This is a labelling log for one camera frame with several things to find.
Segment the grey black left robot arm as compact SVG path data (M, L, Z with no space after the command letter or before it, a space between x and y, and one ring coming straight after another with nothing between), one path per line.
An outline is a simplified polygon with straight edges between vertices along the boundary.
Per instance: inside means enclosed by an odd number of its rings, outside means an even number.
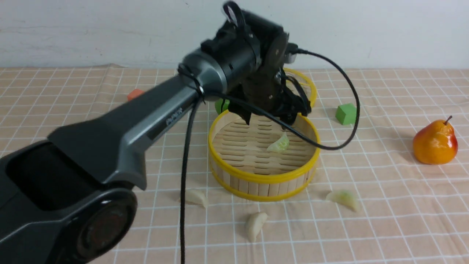
M225 11L178 73L100 117L58 127L1 158L1 263L85 264L113 249L147 187L145 152L200 99L215 100L284 59L283 27Z

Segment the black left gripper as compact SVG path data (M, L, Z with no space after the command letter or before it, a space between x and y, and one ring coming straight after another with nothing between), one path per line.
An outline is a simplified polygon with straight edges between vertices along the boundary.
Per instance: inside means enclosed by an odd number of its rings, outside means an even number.
M287 125L293 125L298 114L305 117L310 114L311 102L301 86L295 87L298 95L287 86L280 92L280 85L275 80L284 63L289 34L275 34L267 40L264 51L261 41L255 39L252 33L244 35L244 39L252 45L254 51L259 52L260 65L241 82L239 95L230 96L228 110L241 117L246 125L250 125L252 115L252 109L247 103L265 111L274 110L277 105L277 117Z

